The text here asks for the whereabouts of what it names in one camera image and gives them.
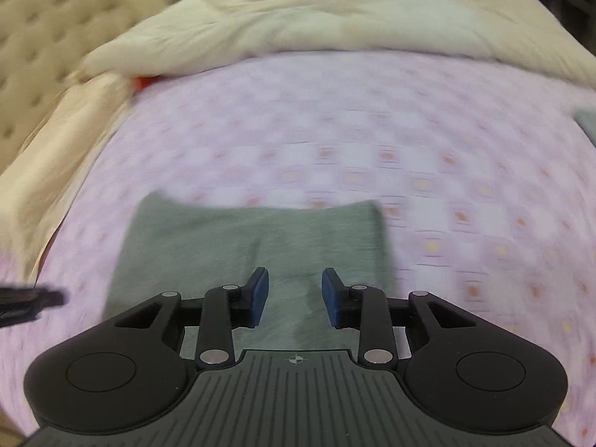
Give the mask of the cream tufted headboard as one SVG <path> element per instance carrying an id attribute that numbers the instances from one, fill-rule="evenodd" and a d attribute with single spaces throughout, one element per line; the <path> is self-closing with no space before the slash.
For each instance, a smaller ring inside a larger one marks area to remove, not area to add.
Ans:
<path id="1" fill-rule="evenodd" d="M 1 165 L 35 137 L 69 75 L 95 48 L 168 0 L 1 0 Z"/>

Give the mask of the beige pillow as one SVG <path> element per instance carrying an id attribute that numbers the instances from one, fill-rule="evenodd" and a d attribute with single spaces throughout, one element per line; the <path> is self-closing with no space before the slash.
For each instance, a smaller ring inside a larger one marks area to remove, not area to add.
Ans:
<path id="1" fill-rule="evenodd" d="M 132 84 L 103 74 L 61 94 L 35 137 L 1 174 L 1 255 L 32 283 L 90 168 L 130 110 Z"/>

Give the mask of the red item under quilt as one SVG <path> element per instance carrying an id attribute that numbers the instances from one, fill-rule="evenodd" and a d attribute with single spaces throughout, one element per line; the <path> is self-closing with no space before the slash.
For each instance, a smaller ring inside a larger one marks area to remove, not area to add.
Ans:
<path id="1" fill-rule="evenodd" d="M 160 76 L 156 77 L 134 77 L 131 79 L 132 89 L 135 93 L 140 93 L 147 87 L 156 84 L 161 79 Z"/>

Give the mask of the beige quilt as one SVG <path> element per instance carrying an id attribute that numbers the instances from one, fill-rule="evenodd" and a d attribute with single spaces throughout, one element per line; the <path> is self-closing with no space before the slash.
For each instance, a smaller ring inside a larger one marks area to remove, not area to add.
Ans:
<path id="1" fill-rule="evenodd" d="M 593 86 L 595 58 L 538 0 L 181 0 L 86 55 L 81 76 L 184 76 L 278 51 L 415 51 Z"/>

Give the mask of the grey speckled pants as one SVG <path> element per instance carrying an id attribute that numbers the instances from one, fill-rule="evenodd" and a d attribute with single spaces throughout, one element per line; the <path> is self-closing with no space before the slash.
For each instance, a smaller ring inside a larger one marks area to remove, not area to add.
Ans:
<path id="1" fill-rule="evenodd" d="M 328 267 L 348 286 L 395 293 L 393 251 L 374 201 L 314 210 L 202 208 L 152 193 L 127 229 L 104 316 L 166 291 L 194 299 L 216 286 L 242 286 L 259 266 L 269 272 L 265 311 L 257 328 L 234 331 L 237 350 L 355 350 L 358 333 L 332 328 L 325 312 L 320 286 Z"/>

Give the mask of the pink patterned bed sheet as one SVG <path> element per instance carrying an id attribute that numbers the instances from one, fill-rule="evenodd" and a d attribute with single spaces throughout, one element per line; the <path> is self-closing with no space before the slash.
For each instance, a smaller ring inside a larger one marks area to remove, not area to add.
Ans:
<path id="1" fill-rule="evenodd" d="M 424 54 L 277 54 L 143 91 L 97 159 L 40 277 L 72 303 L 4 330 L 1 403 L 35 423 L 22 380 L 93 324 L 139 201 L 321 209 L 376 200 L 397 285 L 429 289 L 542 344 L 570 391 L 557 421 L 595 442 L 595 148 L 588 88 Z"/>

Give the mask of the grey folded cloth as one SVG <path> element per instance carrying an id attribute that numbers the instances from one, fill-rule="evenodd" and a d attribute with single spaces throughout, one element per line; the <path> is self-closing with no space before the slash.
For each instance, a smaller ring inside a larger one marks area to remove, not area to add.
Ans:
<path id="1" fill-rule="evenodd" d="M 596 111 L 580 109 L 574 113 L 573 117 L 591 143 L 596 145 Z"/>

